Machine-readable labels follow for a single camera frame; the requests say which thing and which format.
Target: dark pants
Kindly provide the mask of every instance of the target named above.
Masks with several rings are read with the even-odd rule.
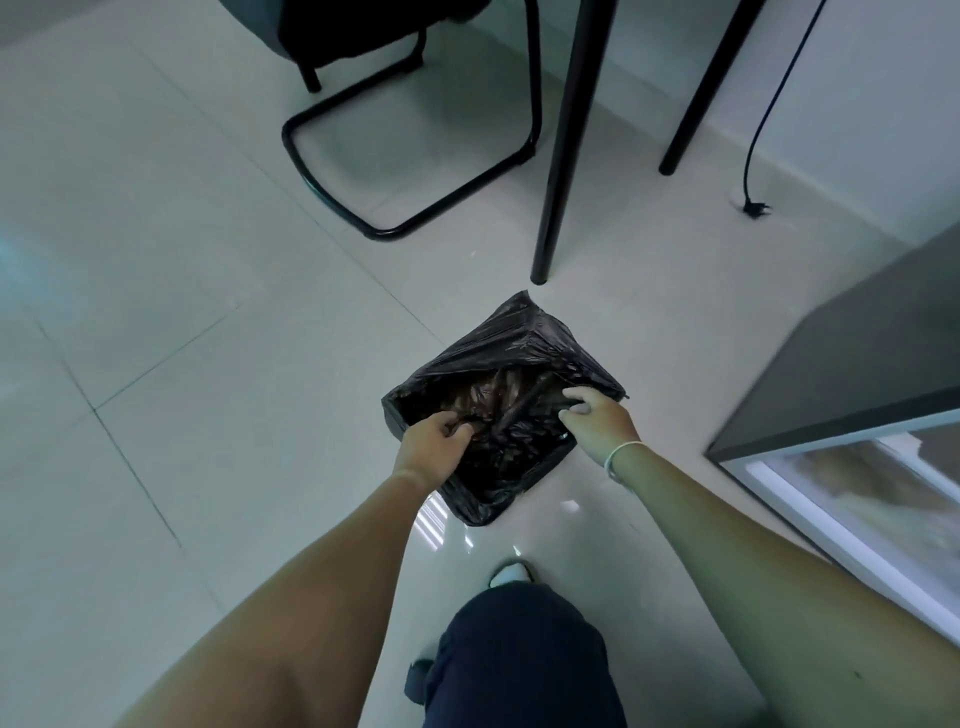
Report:
[[[424,728],[627,722],[600,633],[549,587],[487,589],[457,613],[426,682]]]

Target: office chair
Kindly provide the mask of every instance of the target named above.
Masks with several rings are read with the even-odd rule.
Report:
[[[423,66],[426,31],[441,20],[467,22],[491,0],[221,0],[224,7],[271,50],[297,65],[307,90],[322,90],[317,68],[343,58],[354,58],[405,36],[417,34],[413,51],[372,76],[324,99],[288,119],[281,138],[290,159],[307,186],[330,209],[373,240],[396,240],[446,212],[508,170],[523,164],[537,151],[542,124],[540,91],[540,12],[537,0],[524,0],[527,54],[530,72],[530,133],[523,145],[493,167],[462,184],[433,205],[393,228],[376,228],[333,197],[303,161],[295,140],[304,124],[336,109],[394,76]]]

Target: chair seat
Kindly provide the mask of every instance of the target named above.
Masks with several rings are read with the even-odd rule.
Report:
[[[465,22],[490,0],[222,0],[275,53],[307,68],[354,58],[441,20]]]

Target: glass panel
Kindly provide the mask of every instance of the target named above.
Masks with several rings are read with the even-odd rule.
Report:
[[[952,603],[956,612],[960,425],[763,462],[922,589]]]

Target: baseboard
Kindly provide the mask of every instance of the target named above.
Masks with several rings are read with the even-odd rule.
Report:
[[[526,54],[525,17],[515,0],[494,0],[471,25],[519,54]],[[573,39],[541,20],[543,70],[558,79],[566,76]],[[686,102],[631,74],[610,59],[604,62],[597,84],[596,103],[635,129],[646,133],[664,149],[684,115]],[[742,199],[746,145],[705,123],[694,137],[681,164],[696,159],[715,167],[725,187],[717,194]],[[767,203],[784,223],[802,229],[837,252],[866,256],[880,265],[899,257],[912,246],[881,229],[862,212],[831,196],[816,181],[754,153],[750,168],[751,197]]]

